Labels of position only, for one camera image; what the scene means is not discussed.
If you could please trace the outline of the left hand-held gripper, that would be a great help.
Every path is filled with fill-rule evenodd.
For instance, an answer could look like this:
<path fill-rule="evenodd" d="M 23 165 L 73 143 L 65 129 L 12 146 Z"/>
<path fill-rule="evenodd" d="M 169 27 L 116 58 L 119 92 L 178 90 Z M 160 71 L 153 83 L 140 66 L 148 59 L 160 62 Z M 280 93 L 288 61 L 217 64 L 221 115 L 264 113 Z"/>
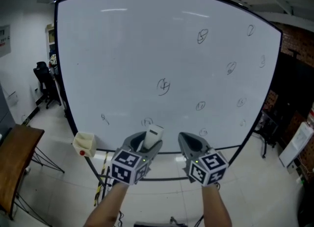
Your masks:
<path fill-rule="evenodd" d="M 110 176 L 113 179 L 126 185 L 134 185 L 150 171 L 150 165 L 159 153 L 163 141 L 157 141 L 149 149 L 144 146 L 141 148 L 145 136 L 145 131 L 135 133 L 127 137 L 122 147 L 117 149 L 110 163 Z"/>

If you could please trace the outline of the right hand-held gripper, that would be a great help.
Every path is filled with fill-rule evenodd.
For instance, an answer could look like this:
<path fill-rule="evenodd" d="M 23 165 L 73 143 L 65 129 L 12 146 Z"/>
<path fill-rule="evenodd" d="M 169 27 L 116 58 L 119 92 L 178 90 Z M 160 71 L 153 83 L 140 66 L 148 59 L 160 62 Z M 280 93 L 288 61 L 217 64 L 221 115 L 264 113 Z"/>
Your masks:
<path fill-rule="evenodd" d="M 180 132 L 178 143 L 185 161 L 185 171 L 191 183 L 198 182 L 208 187 L 219 182 L 229 167 L 221 152 L 211 148 L 208 142 L 195 134 Z"/>

